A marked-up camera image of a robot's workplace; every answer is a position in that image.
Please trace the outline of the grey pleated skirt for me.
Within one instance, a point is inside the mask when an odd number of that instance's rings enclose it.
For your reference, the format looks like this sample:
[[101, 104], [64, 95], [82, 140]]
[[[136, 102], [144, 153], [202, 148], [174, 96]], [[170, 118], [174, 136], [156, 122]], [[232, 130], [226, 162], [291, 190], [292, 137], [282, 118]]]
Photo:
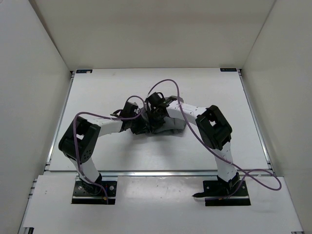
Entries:
[[178, 134], [182, 133], [186, 127], [184, 120], [169, 117], [165, 112], [146, 111], [142, 117], [146, 127], [152, 134]]

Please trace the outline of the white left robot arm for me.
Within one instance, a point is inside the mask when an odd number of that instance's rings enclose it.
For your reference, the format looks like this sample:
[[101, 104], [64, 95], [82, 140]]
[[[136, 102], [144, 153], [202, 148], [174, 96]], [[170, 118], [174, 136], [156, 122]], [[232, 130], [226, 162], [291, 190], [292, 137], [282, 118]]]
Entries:
[[127, 101], [122, 110], [112, 113], [112, 118], [87, 120], [78, 116], [72, 121], [58, 149], [74, 164], [84, 189], [89, 193], [98, 194], [102, 188], [102, 176], [92, 160], [98, 138], [128, 129], [135, 134], [146, 132], [142, 118], [145, 110], [145, 107], [139, 108]]

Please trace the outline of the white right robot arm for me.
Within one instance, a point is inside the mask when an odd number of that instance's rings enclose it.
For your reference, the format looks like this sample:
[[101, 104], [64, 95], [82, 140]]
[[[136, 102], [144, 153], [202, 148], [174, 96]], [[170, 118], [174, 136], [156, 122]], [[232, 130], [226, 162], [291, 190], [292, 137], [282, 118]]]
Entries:
[[219, 191], [230, 195], [236, 190], [239, 174], [233, 165], [231, 152], [233, 130], [217, 106], [193, 106], [183, 103], [176, 96], [164, 97], [160, 92], [154, 92], [147, 97], [146, 105], [149, 122], [154, 127], [161, 127], [167, 120], [183, 120], [189, 127], [196, 126], [200, 142], [215, 157]]

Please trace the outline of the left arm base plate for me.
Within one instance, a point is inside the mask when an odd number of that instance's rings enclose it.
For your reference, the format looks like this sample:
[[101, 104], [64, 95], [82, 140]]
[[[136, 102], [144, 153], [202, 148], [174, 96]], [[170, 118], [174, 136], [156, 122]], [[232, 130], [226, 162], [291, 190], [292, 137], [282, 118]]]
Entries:
[[104, 180], [101, 182], [105, 192], [93, 184], [76, 179], [72, 194], [72, 204], [115, 205], [117, 193], [117, 180]]

